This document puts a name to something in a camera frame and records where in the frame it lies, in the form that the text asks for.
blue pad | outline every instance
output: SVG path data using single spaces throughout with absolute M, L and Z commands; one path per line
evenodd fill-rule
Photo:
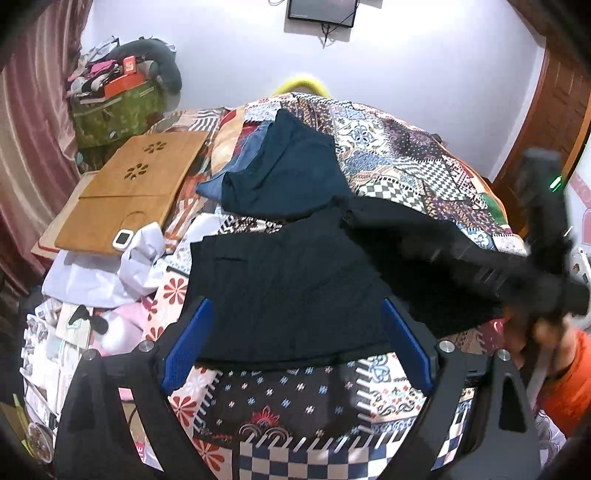
M 212 325 L 213 304 L 205 299 L 166 358 L 162 381 L 164 393 L 170 395 L 187 381 Z

wall-mounted monitor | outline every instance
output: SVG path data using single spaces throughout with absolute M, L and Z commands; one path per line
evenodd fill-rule
M 358 0 L 290 0 L 287 18 L 351 28 Z

pink curtain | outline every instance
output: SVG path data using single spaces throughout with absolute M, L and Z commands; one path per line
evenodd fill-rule
M 92 0 L 57 0 L 22 33 L 0 73 L 0 268 L 24 291 L 43 273 L 30 253 L 79 174 L 64 81 Z

white wall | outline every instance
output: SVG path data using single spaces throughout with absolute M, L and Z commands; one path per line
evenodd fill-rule
M 541 47 L 527 27 L 506 0 L 376 4 L 362 0 L 353 29 L 323 48 L 319 25 L 285 19 L 287 2 L 95 0 L 84 46 L 111 34 L 174 43 L 179 108 L 238 106 L 312 74 L 334 98 L 439 133 L 481 174 L 496 173 L 540 70 Z

pink cloth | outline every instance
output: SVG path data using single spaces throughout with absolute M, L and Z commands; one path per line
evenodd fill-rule
M 95 63 L 92 66 L 92 68 L 90 69 L 89 75 L 87 75 L 86 77 L 87 78 L 94 77 L 98 73 L 100 73 L 104 70 L 109 70 L 114 64 L 115 64 L 114 60 L 100 61 L 99 63 Z

